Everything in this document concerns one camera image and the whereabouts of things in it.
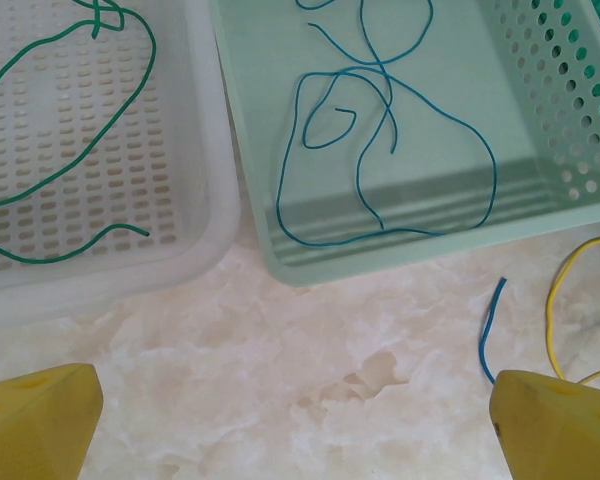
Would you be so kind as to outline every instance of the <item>blue cable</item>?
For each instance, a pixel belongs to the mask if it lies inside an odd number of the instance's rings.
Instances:
[[[496,287],[496,291],[493,293],[493,297],[491,298],[491,306],[489,307],[489,316],[487,318],[487,323],[484,326],[484,332],[482,332],[482,338],[480,338],[480,345],[478,347],[478,355],[480,356],[480,364],[482,365],[482,370],[484,370],[484,374],[487,376],[492,385],[496,383],[496,379],[491,374],[491,370],[489,369],[489,365],[487,364],[485,349],[487,347],[487,339],[489,338],[489,334],[491,333],[493,319],[496,316],[498,301],[500,300],[502,289],[506,284],[507,279],[501,278],[500,282],[498,282],[498,286]]]
[[[329,5],[331,5],[332,3],[334,3],[335,0],[327,0],[321,4],[313,6],[313,7],[304,5],[300,0],[295,0],[295,2],[296,2],[296,5],[298,7],[300,7],[301,9],[313,11],[313,10],[320,10],[322,8],[325,8]],[[434,13],[435,13],[432,0],[427,0],[427,3],[429,5],[429,16],[428,16],[427,22],[424,26],[424,29],[423,29],[421,35],[419,36],[418,40],[416,41],[416,43],[409,49],[405,50],[400,55],[393,57],[389,60],[384,60],[384,61],[381,60],[380,56],[378,55],[376,49],[374,48],[374,46],[370,40],[368,32],[367,32],[367,27],[366,27],[365,20],[364,20],[365,0],[360,0],[359,20],[360,20],[361,29],[362,29],[365,43],[366,43],[367,47],[369,48],[371,55],[375,59],[375,62],[365,62],[365,61],[359,60],[358,58],[354,57],[353,55],[349,54],[346,50],[344,50],[324,29],[322,29],[322,27],[320,27],[319,25],[316,25],[316,24],[309,24],[310,26],[320,30],[320,32],[322,32],[322,34],[329,41],[329,43],[331,43],[339,52],[341,52],[347,58],[349,58],[353,62],[357,63],[358,66],[352,66],[352,67],[344,68],[344,69],[334,71],[334,72],[310,72],[310,73],[303,75],[300,78],[300,81],[298,82],[298,86],[296,89],[295,101],[294,101],[293,126],[291,129],[289,142],[287,144],[287,148],[286,148],[283,162],[282,162],[282,168],[281,168],[281,173],[280,173],[280,181],[279,181],[279,185],[278,185],[278,192],[277,192],[277,196],[276,196],[275,208],[276,208],[276,217],[278,220],[278,224],[280,225],[280,228],[282,229],[282,231],[289,238],[296,241],[300,245],[303,245],[303,246],[309,247],[309,248],[337,247],[337,246],[348,245],[348,244],[351,244],[354,242],[358,242],[358,241],[362,241],[362,240],[366,240],[366,239],[370,239],[370,238],[377,238],[377,237],[382,237],[385,235],[390,235],[390,234],[395,234],[395,233],[416,233],[416,234],[428,235],[428,236],[434,236],[434,237],[446,235],[446,233],[444,233],[444,232],[435,232],[435,231],[429,231],[429,230],[424,230],[424,229],[420,229],[420,228],[411,228],[411,227],[387,229],[385,226],[384,220],[382,219],[382,216],[369,203],[369,201],[367,200],[367,198],[362,190],[362,185],[361,185],[361,183],[362,183],[362,181],[361,181],[362,166],[366,159],[366,154],[369,151],[369,149],[373,146],[375,141],[377,140],[377,138],[387,120],[390,120],[392,130],[393,130],[393,142],[391,145],[390,153],[394,154],[396,151],[396,148],[398,146],[398,140],[399,140],[398,122],[397,122],[397,119],[392,110],[393,101],[394,101],[394,85],[397,85],[397,86],[403,88],[404,90],[407,90],[411,94],[415,95],[421,101],[423,101],[429,108],[431,108],[438,114],[442,115],[443,117],[465,127],[466,129],[471,131],[474,135],[476,135],[478,137],[478,139],[481,141],[481,143],[483,144],[483,146],[484,146],[485,150],[487,151],[489,158],[491,160],[491,164],[492,164],[492,168],[493,168],[493,185],[492,185],[491,197],[489,200],[489,205],[486,209],[486,213],[484,214],[482,219],[476,225],[471,227],[470,229],[480,228],[481,226],[483,226],[486,223],[486,221],[491,216],[491,213],[493,212],[495,200],[496,200],[496,194],[497,194],[498,165],[497,165],[497,161],[496,161],[496,157],[493,152],[493,149],[491,148],[491,146],[489,145],[489,143],[487,142],[485,137],[472,125],[455,117],[454,115],[451,115],[450,113],[445,112],[444,110],[442,110],[441,108],[436,106],[433,102],[431,102],[427,97],[425,97],[418,90],[416,90],[415,88],[411,87],[410,85],[402,82],[401,80],[399,80],[396,77],[394,77],[393,75],[391,75],[387,71],[387,68],[386,68],[387,65],[394,63],[402,58],[405,58],[408,55],[410,55],[411,53],[413,53],[423,42],[424,38],[426,37],[426,34],[428,33],[428,31],[433,23]],[[361,73],[368,73],[368,74],[370,73],[370,74],[379,75],[380,77],[382,77],[382,79],[386,82],[386,85],[387,85],[388,98],[385,96],[385,94],[383,94],[383,92],[380,90],[380,88],[371,79],[369,79],[367,76],[362,75]],[[320,111],[320,109],[327,103],[327,101],[329,100],[331,94],[333,93],[338,81],[341,78],[347,77],[347,78],[354,78],[357,80],[362,80],[363,82],[365,82],[367,85],[369,85],[375,91],[375,93],[378,95],[378,97],[380,98],[380,100],[382,101],[382,103],[385,106],[384,113],[382,115],[380,122],[378,123],[377,128],[375,129],[370,140],[366,143],[366,145],[362,149],[362,152],[360,153],[360,155],[357,159],[356,174],[355,174],[355,188],[356,188],[357,196],[360,199],[360,202],[362,203],[364,208],[375,218],[375,220],[378,223],[379,229],[376,231],[372,231],[372,232],[368,232],[368,233],[364,233],[364,234],[360,234],[360,235],[354,235],[350,238],[340,240],[340,241],[310,242],[310,241],[303,240],[303,239],[299,238],[298,236],[296,236],[294,233],[292,233],[287,228],[287,226],[284,222],[284,219],[283,219],[283,215],[282,215],[282,207],[281,207],[282,196],[284,193],[284,185],[285,185],[285,179],[286,179],[286,173],[287,173],[287,166],[289,163],[291,151],[293,149],[294,141],[295,141],[297,130],[298,130],[298,124],[299,124],[298,117],[299,117],[300,97],[302,94],[302,88],[308,79],[315,78],[315,77],[331,77],[332,80],[331,80],[331,84],[329,85],[324,96],[320,99],[320,101],[316,104],[316,106],[310,111],[310,113],[307,117],[307,120],[302,128],[302,145],[309,150],[320,150],[320,149],[325,149],[330,146],[333,146],[336,143],[344,140],[355,128],[355,125],[358,120],[358,113],[351,109],[335,108],[334,110],[338,113],[344,113],[344,114],[351,115],[351,122],[349,124],[349,127],[345,130],[345,132],[342,133],[341,135],[337,136],[333,140],[325,142],[321,145],[310,145],[307,140],[308,132],[309,132],[309,129],[311,128],[313,119],[315,118],[316,114]]]

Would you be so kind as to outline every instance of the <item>cable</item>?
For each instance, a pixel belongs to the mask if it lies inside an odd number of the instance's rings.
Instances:
[[[489,338],[489,334],[491,333],[491,326],[493,325],[493,320],[496,316],[498,301],[500,300],[500,295],[502,294],[502,290],[504,289],[504,286],[506,284],[507,279],[501,278],[498,282],[498,286],[496,287],[495,292],[493,293],[493,297],[491,298],[491,305],[489,306],[489,316],[487,317],[487,322],[484,326],[484,331],[482,332],[482,337],[480,338],[480,344],[478,346],[480,365],[482,365],[482,370],[484,370],[484,374],[487,376],[492,385],[496,383],[496,379],[491,374],[491,370],[489,369],[489,365],[487,364],[485,350],[487,347],[487,339]]]
[[[547,354],[549,355],[549,362],[551,363],[551,366],[553,367],[554,372],[556,372],[556,375],[558,376],[558,378],[560,378],[562,380],[566,380],[566,377],[564,376],[564,373],[562,372],[562,369],[560,368],[560,364],[558,363],[558,360],[556,358],[556,353],[555,353],[555,349],[553,346],[553,333],[554,333],[554,328],[555,328],[553,305],[555,303],[556,296],[558,295],[558,292],[560,291],[560,288],[564,284],[564,281],[567,278],[567,275],[569,275],[569,272],[572,270],[573,265],[576,263],[578,258],[580,258],[580,256],[584,252],[586,252],[590,248],[593,248],[597,245],[600,245],[600,237],[594,238],[592,240],[589,240],[588,242],[583,243],[576,250],[574,250],[574,252],[571,255],[569,255],[564,266],[558,272],[556,280],[553,282],[553,285],[551,286],[551,289],[549,290],[549,295],[547,297],[547,305],[546,305]],[[583,378],[578,383],[581,383],[581,384],[589,383],[597,378],[600,378],[600,371],[593,373],[586,378]]]
[[[142,77],[142,80],[138,84],[138,87],[136,88],[136,90],[123,103],[123,105],[113,115],[113,117],[111,117],[109,122],[107,122],[107,124],[102,128],[102,130],[100,130],[100,132],[98,132],[98,134],[93,138],[93,140],[85,147],[85,149],[82,151],[82,153],[80,155],[78,155],[68,165],[64,166],[63,168],[58,170],[56,173],[54,173],[54,174],[48,176],[47,178],[45,178],[44,180],[40,181],[33,187],[30,187],[30,188],[26,189],[25,191],[23,191],[17,195],[14,195],[13,197],[9,197],[9,198],[0,200],[0,207],[10,205],[14,202],[18,202],[20,200],[23,200],[23,199],[29,197],[33,193],[37,192],[41,188],[50,184],[54,180],[57,180],[58,178],[64,176],[67,172],[69,172],[70,170],[77,167],[89,155],[89,153],[91,153],[91,151],[102,140],[102,138],[107,134],[107,132],[115,125],[115,123],[122,117],[124,112],[131,106],[131,104],[136,100],[136,98],[138,98],[138,96],[140,95],[142,90],[144,90],[147,82],[149,81],[149,77],[151,76],[151,73],[153,71],[155,61],[156,61],[156,54],[157,54],[156,38],[155,38],[155,35],[153,34],[153,31],[151,30],[151,27],[149,26],[147,21],[140,14],[138,14],[128,8],[120,7],[113,0],[103,0],[104,3],[106,3],[108,6],[101,6],[99,0],[94,0],[93,4],[86,3],[82,0],[71,0],[71,1],[73,3],[76,3],[77,5],[80,5],[82,7],[93,10],[94,20],[83,20],[83,21],[77,22],[77,23],[71,25],[70,27],[68,27],[67,29],[65,29],[64,31],[60,32],[57,35],[54,35],[54,36],[48,37],[48,38],[43,38],[41,40],[37,40],[37,41],[27,45],[22,50],[20,50],[9,62],[7,62],[4,65],[4,67],[2,67],[0,69],[0,81],[11,70],[11,68],[13,68],[14,65],[16,65],[24,56],[26,56],[32,50],[34,50],[40,46],[43,46],[43,45],[55,43],[58,40],[61,40],[62,38],[65,38],[65,37],[71,35],[73,32],[75,32],[76,30],[79,30],[82,27],[92,27],[91,36],[93,39],[97,38],[101,29],[110,30],[110,31],[114,31],[114,32],[121,32],[125,28],[125,16],[126,15],[129,15],[129,16],[137,19],[140,22],[140,24],[142,24],[142,26],[145,28],[147,35],[149,36],[149,39],[151,41],[152,50],[151,50],[151,55],[149,58],[149,63],[148,63],[147,69],[145,71],[145,74]],[[103,22],[102,15],[101,15],[102,12],[117,13],[119,24],[118,25],[110,25],[108,23]],[[72,251],[66,255],[62,255],[60,257],[50,258],[50,259],[30,259],[30,258],[25,258],[25,257],[15,255],[15,254],[11,254],[11,253],[7,252],[6,250],[2,249],[1,247],[0,247],[0,254],[4,255],[12,260],[15,260],[15,261],[18,261],[21,263],[27,263],[27,264],[41,265],[41,264],[57,263],[59,261],[69,260],[70,258],[80,255],[81,253],[83,253],[86,250],[88,250],[89,248],[91,248],[104,235],[106,235],[107,233],[109,233],[112,230],[117,230],[117,229],[130,230],[132,232],[143,235],[145,237],[149,236],[149,232],[147,232],[144,229],[134,227],[133,225],[117,223],[115,225],[111,225],[111,226],[105,228],[104,230],[102,230],[90,242],[88,242],[83,247],[80,247],[77,250],[74,250],[74,251]]]
[[[335,0],[327,0],[321,4],[313,6],[313,7],[306,6],[300,0],[295,0],[295,1],[296,1],[296,5],[298,7],[300,7],[301,9],[315,11],[315,10],[320,10],[322,8],[328,7],[329,5],[334,3]],[[387,68],[386,68],[387,65],[394,63],[402,58],[405,58],[408,55],[410,55],[411,53],[413,53],[424,41],[428,31],[431,28],[431,25],[434,20],[434,15],[435,15],[433,1],[432,0],[426,0],[426,1],[427,1],[427,5],[429,7],[429,15],[428,15],[427,21],[425,22],[425,25],[423,27],[422,33],[418,37],[418,40],[407,50],[405,50],[401,54],[399,54],[396,57],[393,57],[389,60],[382,60],[380,58],[380,56],[378,55],[376,49],[374,48],[374,46],[370,40],[370,37],[367,32],[367,27],[365,24],[365,15],[364,15],[365,0],[360,0],[358,16],[359,16],[359,21],[360,21],[362,34],[363,34],[365,43],[366,43],[367,48],[369,49],[371,55],[375,59],[375,61],[373,61],[373,62],[363,61],[363,60],[360,60],[360,59],[356,58],[355,56],[351,55],[343,47],[341,47],[322,27],[320,27],[319,25],[317,25],[315,23],[309,23],[309,25],[311,27],[318,29],[332,46],[334,46],[340,53],[342,53],[349,60],[355,62],[357,64],[357,66],[351,66],[351,67],[343,68],[341,70],[333,71],[333,72],[317,71],[317,72],[306,73],[301,76],[300,81],[298,82],[298,86],[296,88],[295,101],[294,101],[293,126],[291,129],[289,141],[288,141],[287,148],[285,150],[284,158],[282,161],[280,179],[279,179],[279,183],[278,183],[278,191],[277,191],[276,200],[275,200],[275,209],[276,209],[276,217],[278,220],[278,224],[279,224],[280,228],[282,229],[282,231],[285,233],[285,235],[287,235],[287,237],[291,238],[292,240],[299,243],[300,245],[303,245],[305,247],[310,247],[310,248],[336,247],[336,246],[348,245],[348,244],[362,241],[362,240],[367,240],[370,238],[383,237],[386,235],[392,235],[392,234],[396,234],[396,233],[417,233],[417,234],[421,234],[421,235],[428,235],[428,236],[434,236],[434,237],[446,235],[445,232],[436,232],[436,231],[430,231],[430,230],[425,230],[425,229],[421,229],[421,228],[400,227],[400,228],[387,229],[382,216],[373,208],[373,206],[368,201],[368,199],[366,198],[366,196],[363,192],[362,185],[361,185],[361,183],[362,183],[362,181],[361,181],[362,180],[362,166],[364,164],[364,161],[366,159],[366,155],[367,155],[368,151],[371,149],[373,144],[376,142],[376,140],[387,120],[389,120],[391,122],[392,130],[393,130],[393,142],[391,145],[390,153],[394,154],[396,151],[396,148],[398,146],[398,141],[399,141],[398,122],[392,111],[395,86],[401,87],[403,90],[406,90],[407,92],[416,96],[418,99],[420,99],[422,102],[424,102],[429,108],[434,110],[436,113],[438,113],[439,115],[442,115],[446,119],[451,120],[452,122],[466,128],[480,140],[480,142],[482,143],[483,147],[485,148],[485,151],[487,152],[489,159],[491,161],[491,166],[493,169],[492,188],[491,188],[489,204],[487,206],[485,214],[480,219],[480,221],[477,222],[474,226],[470,227],[470,229],[476,229],[476,228],[480,228],[481,226],[483,226],[486,223],[486,221],[489,219],[491,213],[493,212],[493,208],[494,208],[494,204],[495,204],[495,200],[496,200],[496,194],[497,194],[497,186],[498,186],[498,165],[497,165],[497,161],[496,161],[496,157],[493,152],[493,149],[491,148],[491,146],[489,145],[489,143],[487,142],[485,137],[472,125],[455,117],[454,115],[451,115],[450,113],[445,112],[440,107],[436,106],[433,102],[431,102],[426,96],[424,96],[418,90],[416,90],[412,86],[408,85],[407,83],[405,83],[405,82],[399,80],[398,78],[394,77],[393,75],[391,75],[387,71]],[[371,76],[371,77],[379,76],[384,82],[386,82],[387,89],[388,89],[388,98],[380,90],[380,88],[375,84],[375,82],[369,78],[369,76]],[[318,101],[316,106],[309,113],[307,120],[302,127],[302,145],[306,149],[320,150],[320,149],[325,149],[325,148],[331,147],[331,146],[339,143],[340,141],[344,140],[347,136],[349,136],[352,133],[352,131],[356,125],[356,122],[358,120],[358,113],[356,111],[348,109],[348,108],[335,108],[334,110],[337,113],[347,114],[347,115],[351,116],[351,122],[349,124],[349,127],[345,130],[345,132],[342,133],[341,135],[337,136],[333,140],[327,141],[321,145],[309,145],[309,142],[307,140],[308,132],[311,128],[311,124],[312,124],[316,114],[328,102],[335,87],[337,86],[338,82],[342,78],[352,78],[352,79],[363,81],[364,83],[366,83],[368,86],[370,86],[375,91],[375,93],[378,95],[380,101],[385,106],[384,113],[382,115],[382,118],[380,119],[380,122],[378,123],[373,135],[371,136],[370,140],[365,144],[364,148],[362,149],[362,152],[360,153],[360,155],[357,159],[356,173],[355,173],[356,194],[357,194],[360,202],[364,206],[364,208],[375,218],[375,220],[378,224],[378,230],[360,234],[360,235],[354,235],[354,236],[351,236],[344,240],[331,241],[331,242],[312,242],[312,241],[307,241],[307,240],[300,238],[299,236],[297,236],[296,234],[291,232],[291,230],[286,226],[285,221],[284,221],[284,216],[282,213],[282,197],[284,194],[287,167],[288,167],[288,164],[290,161],[291,152],[293,150],[294,142],[295,142],[297,131],[299,128],[300,99],[302,96],[303,87],[307,80],[309,80],[311,78],[320,78],[320,77],[331,78],[331,83],[330,83],[329,87],[327,88],[327,91],[324,94],[324,96],[322,96],[322,98]]]

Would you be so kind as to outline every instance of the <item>white marble countertop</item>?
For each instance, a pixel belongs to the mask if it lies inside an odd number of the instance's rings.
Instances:
[[[81,480],[511,478],[477,356],[486,307],[508,277],[494,372],[549,374],[549,282],[600,225],[294,289],[265,271],[246,199],[243,213],[204,278],[0,331],[0,380],[96,366],[105,406]],[[600,368],[600,248],[556,314],[567,375]]]

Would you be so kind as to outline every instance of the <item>yellow object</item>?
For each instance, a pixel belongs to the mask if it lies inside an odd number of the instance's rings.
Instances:
[[[91,365],[0,382],[0,480],[75,480],[102,412]]]
[[[564,283],[567,275],[573,268],[573,265],[576,263],[576,260],[589,248],[595,247],[596,245],[600,245],[600,238],[594,238],[593,240],[589,240],[586,243],[580,245],[565,261],[563,267],[558,272],[556,276],[556,280],[553,282],[551,286],[551,290],[549,291],[549,296],[547,297],[547,308],[546,308],[546,317],[547,317],[547,332],[546,332],[546,342],[547,342],[547,354],[549,355],[549,361],[551,362],[551,366],[553,370],[556,372],[558,378],[562,380],[566,380],[564,374],[562,373],[562,369],[560,368],[560,364],[556,358],[556,353],[553,348],[553,332],[554,332],[554,318],[553,318],[553,304],[555,303],[556,296],[560,291],[560,287]],[[600,371],[596,372],[592,375],[589,375],[586,378],[583,378],[578,383],[589,383],[596,378],[600,378]]]
[[[600,390],[505,371],[490,411],[514,480],[600,480]]]

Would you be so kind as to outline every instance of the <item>green wire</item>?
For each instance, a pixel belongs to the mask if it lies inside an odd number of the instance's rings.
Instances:
[[[94,20],[83,20],[81,22],[77,22],[77,23],[73,24],[72,26],[70,26],[69,28],[67,28],[66,30],[60,32],[57,35],[54,35],[54,36],[48,37],[48,38],[43,38],[41,40],[31,43],[30,45],[27,45],[22,50],[20,50],[20,52],[18,52],[9,62],[7,62],[7,64],[4,67],[2,67],[2,69],[0,69],[0,81],[9,72],[9,70],[11,70],[11,68],[13,68],[13,66],[16,63],[18,63],[25,55],[27,55],[32,50],[34,50],[40,46],[43,46],[43,45],[55,43],[58,40],[61,40],[65,37],[71,35],[73,32],[75,32],[76,30],[78,30],[82,27],[92,26],[93,30],[92,30],[91,36],[94,39],[97,37],[97,35],[101,29],[110,30],[110,31],[114,31],[114,32],[120,32],[120,31],[124,30],[125,15],[130,15],[130,16],[134,17],[135,19],[137,19],[142,24],[142,26],[145,28],[145,30],[147,31],[147,34],[149,36],[149,39],[151,40],[152,50],[151,50],[151,56],[149,58],[149,64],[147,66],[147,70],[146,70],[144,76],[142,77],[142,80],[138,84],[138,87],[133,92],[133,94],[131,94],[131,96],[127,99],[127,101],[120,107],[120,109],[116,112],[116,114],[113,117],[111,117],[109,122],[104,126],[104,128],[102,130],[100,130],[100,132],[94,137],[94,139],[86,146],[86,148],[83,150],[83,152],[80,155],[78,155],[78,157],[76,157],[71,163],[69,163],[62,169],[58,170],[56,173],[50,175],[49,177],[45,178],[44,180],[42,180],[38,184],[34,185],[33,187],[25,190],[24,192],[19,193],[18,195],[15,195],[13,197],[6,198],[4,200],[0,200],[0,207],[10,205],[12,203],[18,202],[20,200],[23,200],[23,199],[29,197],[31,194],[37,192],[41,188],[50,184],[54,180],[57,180],[58,178],[64,176],[67,172],[69,172],[70,170],[77,167],[89,155],[89,153],[91,153],[91,151],[95,148],[95,146],[98,144],[98,142],[100,142],[100,140],[102,140],[102,138],[115,125],[115,123],[120,119],[120,117],[122,117],[124,112],[131,106],[131,104],[136,100],[136,98],[138,98],[138,96],[140,95],[142,90],[144,90],[144,88],[146,87],[147,82],[149,81],[149,77],[151,76],[151,72],[153,71],[153,67],[154,67],[155,61],[156,61],[157,42],[156,42],[155,35],[153,34],[153,31],[151,30],[151,27],[149,26],[147,21],[140,14],[134,12],[133,10],[129,10],[128,8],[120,7],[113,0],[104,0],[104,3],[106,3],[108,6],[101,6],[99,3],[99,0],[93,0],[94,1],[93,4],[86,3],[82,0],[71,0],[71,1],[82,7],[93,10],[94,11]],[[115,25],[109,25],[109,24],[103,22],[102,18],[101,18],[102,12],[116,12],[118,14],[120,24],[115,26]],[[5,257],[7,257],[11,260],[21,262],[21,263],[32,264],[32,265],[45,265],[45,264],[51,264],[51,263],[58,263],[58,262],[62,262],[65,260],[69,260],[73,257],[76,257],[76,256],[84,253],[89,248],[91,248],[93,245],[95,245],[107,233],[109,233],[112,230],[118,230],[118,229],[130,230],[134,233],[137,233],[137,234],[145,236],[145,237],[149,236],[149,232],[144,229],[135,227],[133,225],[128,225],[125,223],[116,223],[114,225],[110,225],[109,227],[103,229],[100,233],[98,233],[95,237],[93,237],[93,239],[91,241],[89,241],[88,243],[86,243],[84,246],[82,246],[82,247],[78,248],[77,250],[74,250],[66,255],[62,255],[60,257],[48,258],[48,259],[25,258],[25,257],[21,257],[19,255],[10,253],[1,247],[0,247],[0,254],[4,255]]]

